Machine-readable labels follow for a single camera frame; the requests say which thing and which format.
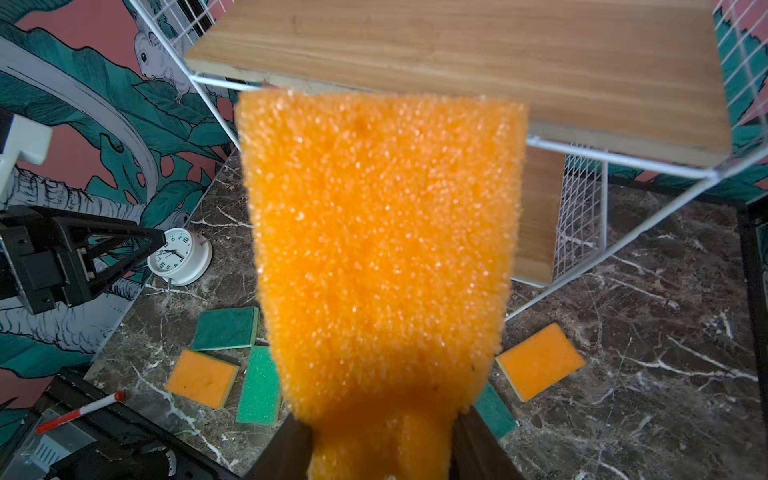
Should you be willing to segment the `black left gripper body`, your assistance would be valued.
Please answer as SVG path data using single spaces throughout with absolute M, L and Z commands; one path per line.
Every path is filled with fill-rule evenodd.
M 85 240 L 75 230 L 90 216 L 40 206 L 16 205 L 1 212 L 1 298 L 16 298 L 31 314 L 64 303 L 90 301 Z

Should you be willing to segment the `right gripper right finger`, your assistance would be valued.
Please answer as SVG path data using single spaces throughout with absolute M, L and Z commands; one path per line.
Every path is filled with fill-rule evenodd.
M 454 423 L 449 478 L 524 479 L 474 407 Z

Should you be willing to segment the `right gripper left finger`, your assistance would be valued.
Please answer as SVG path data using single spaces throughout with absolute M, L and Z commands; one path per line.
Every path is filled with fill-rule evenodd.
M 288 414 L 242 478 L 306 480 L 312 453 L 311 428 Z

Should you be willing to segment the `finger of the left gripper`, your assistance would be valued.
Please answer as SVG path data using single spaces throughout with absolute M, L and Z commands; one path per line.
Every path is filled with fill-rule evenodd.
M 101 294 L 166 243 L 159 229 L 85 214 L 53 218 L 66 294 Z

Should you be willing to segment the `bright green sponge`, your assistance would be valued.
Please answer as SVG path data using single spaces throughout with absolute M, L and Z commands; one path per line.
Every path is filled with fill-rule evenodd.
M 276 365 L 267 346 L 251 348 L 236 421 L 272 426 L 278 421 L 281 387 Z

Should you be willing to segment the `orange sponge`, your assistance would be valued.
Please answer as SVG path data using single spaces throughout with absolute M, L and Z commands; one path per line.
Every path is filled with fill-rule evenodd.
M 244 93 L 259 303 L 311 479 L 444 479 L 510 295 L 529 113 L 484 97 Z
M 495 358 L 522 402 L 527 402 L 586 365 L 557 323 Z
M 239 367 L 215 357 L 185 349 L 166 390 L 209 408 L 222 409 L 230 395 Z

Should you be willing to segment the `dark green sponge right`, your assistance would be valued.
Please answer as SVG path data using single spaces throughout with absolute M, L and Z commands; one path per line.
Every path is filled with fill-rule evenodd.
M 517 419 L 490 382 L 484 386 L 474 408 L 497 440 L 502 440 L 518 427 Z

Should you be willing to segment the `dark green sponge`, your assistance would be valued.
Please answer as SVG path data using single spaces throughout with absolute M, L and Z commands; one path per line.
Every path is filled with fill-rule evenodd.
M 474 408 L 497 440 L 502 440 L 518 427 L 517 419 L 490 382 L 484 386 Z
M 192 340 L 193 351 L 247 348 L 259 333 L 261 312 L 257 307 L 226 308 L 202 312 Z

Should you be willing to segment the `white alarm clock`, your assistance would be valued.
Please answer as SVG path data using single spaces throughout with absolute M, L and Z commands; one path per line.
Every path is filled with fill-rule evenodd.
M 148 268 L 172 286 L 197 281 L 208 269 L 213 248 L 208 239 L 185 228 L 164 232 L 165 244 L 147 259 Z

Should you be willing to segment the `red white marker pen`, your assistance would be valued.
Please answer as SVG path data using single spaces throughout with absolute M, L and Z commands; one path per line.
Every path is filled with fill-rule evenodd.
M 106 408 L 115 403 L 118 403 L 124 400 L 125 398 L 126 398 L 126 393 L 124 391 L 115 392 L 111 395 L 108 395 L 104 398 L 93 401 L 91 403 L 88 403 L 76 410 L 70 411 L 60 417 L 54 418 L 53 420 L 50 420 L 48 422 L 41 424 L 36 428 L 36 433 L 38 435 L 43 435 L 44 433 L 47 433 L 53 429 L 56 429 L 61 425 L 70 423 L 92 412 L 98 411 L 100 409 Z

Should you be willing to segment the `dark green sponge left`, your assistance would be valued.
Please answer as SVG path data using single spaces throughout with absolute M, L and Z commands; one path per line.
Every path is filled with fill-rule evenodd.
M 226 308 L 202 312 L 192 340 L 193 351 L 247 348 L 259 333 L 261 312 L 257 307 Z

